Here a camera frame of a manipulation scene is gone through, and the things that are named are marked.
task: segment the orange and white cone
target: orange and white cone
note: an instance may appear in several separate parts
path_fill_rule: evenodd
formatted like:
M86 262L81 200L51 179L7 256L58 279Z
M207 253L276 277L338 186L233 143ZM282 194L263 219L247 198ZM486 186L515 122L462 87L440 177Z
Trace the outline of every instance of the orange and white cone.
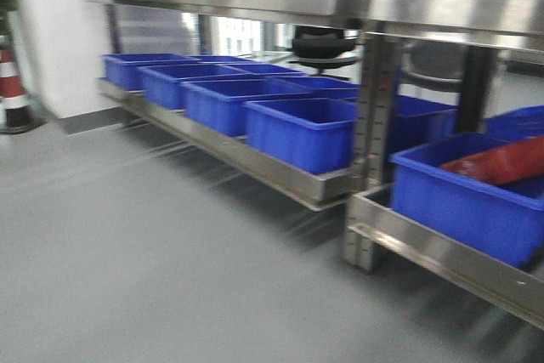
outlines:
M5 110L6 127L0 133L23 133L42 125L33 118L17 67L8 48L0 50L0 96Z

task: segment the stainless steel shelf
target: stainless steel shelf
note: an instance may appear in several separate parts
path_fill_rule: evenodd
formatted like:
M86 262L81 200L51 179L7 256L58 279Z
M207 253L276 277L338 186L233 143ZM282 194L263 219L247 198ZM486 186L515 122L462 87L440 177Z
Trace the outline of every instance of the stainless steel shelf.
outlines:
M544 51L544 0L371 0L367 19L395 37Z
M125 91L105 80L99 80L99 88L125 111L187 140L311 210L323 210L346 200L351 179L348 169L319 175L307 173L247 146L243 140L192 121L181 112L153 104L139 93Z
M362 236L544 329L544 281L410 220L382 204L388 189L348 202L344 256L355 261Z
M362 27L369 0L91 0L198 14L344 29Z

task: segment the black chair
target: black chair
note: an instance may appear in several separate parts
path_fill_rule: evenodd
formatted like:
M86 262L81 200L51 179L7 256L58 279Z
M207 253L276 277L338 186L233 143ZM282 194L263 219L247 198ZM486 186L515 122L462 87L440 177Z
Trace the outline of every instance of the black chair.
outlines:
M317 70L315 75L324 75L325 70L344 67L356 63L357 56L338 57L340 54L355 49L357 40L345 38L341 29L296 26L292 39L292 52L298 57L294 61Z

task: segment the gray floor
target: gray floor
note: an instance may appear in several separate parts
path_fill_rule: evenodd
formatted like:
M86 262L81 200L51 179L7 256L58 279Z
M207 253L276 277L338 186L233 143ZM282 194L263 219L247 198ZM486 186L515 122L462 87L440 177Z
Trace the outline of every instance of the gray floor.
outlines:
M0 137L0 362L537 362L544 332L144 125Z

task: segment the red object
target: red object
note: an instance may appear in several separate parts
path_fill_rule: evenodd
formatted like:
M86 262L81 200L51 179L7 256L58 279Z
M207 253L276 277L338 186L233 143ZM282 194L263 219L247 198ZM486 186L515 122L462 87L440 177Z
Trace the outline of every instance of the red object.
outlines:
M488 184L505 184L544 174L544 135L486 150L440 168Z

